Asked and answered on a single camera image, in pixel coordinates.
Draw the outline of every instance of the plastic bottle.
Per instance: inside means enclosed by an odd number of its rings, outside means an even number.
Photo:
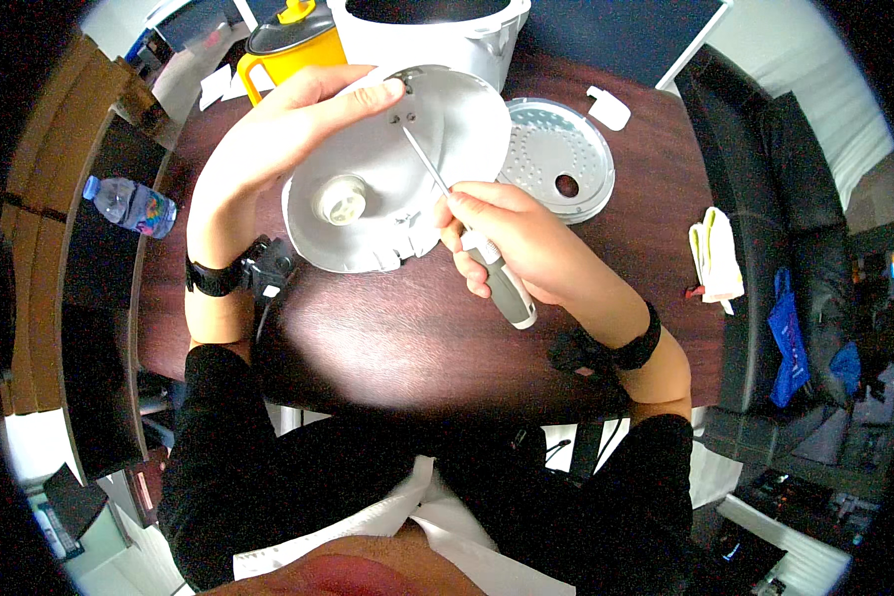
[[[175,223],[175,203],[148,186],[126,178],[86,179],[83,198],[112,223],[154,238],[165,237]]]

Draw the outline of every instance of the white curtain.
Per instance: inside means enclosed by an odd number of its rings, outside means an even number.
[[[858,66],[829,36],[779,52],[748,74],[772,97],[794,91],[831,168],[842,210],[861,176],[894,150],[894,137]]]

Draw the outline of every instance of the gray and white handle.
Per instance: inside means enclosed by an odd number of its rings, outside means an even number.
[[[497,245],[477,230],[469,230],[460,242],[474,260],[487,270],[490,298],[502,315],[517,329],[526,329],[536,322],[536,305],[526,291],[520,276],[507,267]]]

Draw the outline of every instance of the black sleeve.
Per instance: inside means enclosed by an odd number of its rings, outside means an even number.
[[[579,542],[595,543],[580,593],[679,593],[691,576],[692,425],[646,419],[623,438],[580,499]]]
[[[284,540],[276,438],[238,355],[217,345],[186,358],[186,401],[163,476],[159,527],[195,590],[233,579],[233,554]]]

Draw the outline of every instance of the yellow lid knob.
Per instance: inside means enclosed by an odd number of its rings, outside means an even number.
[[[285,9],[278,13],[278,22],[282,25],[297,23],[314,10],[314,0],[285,0]]]

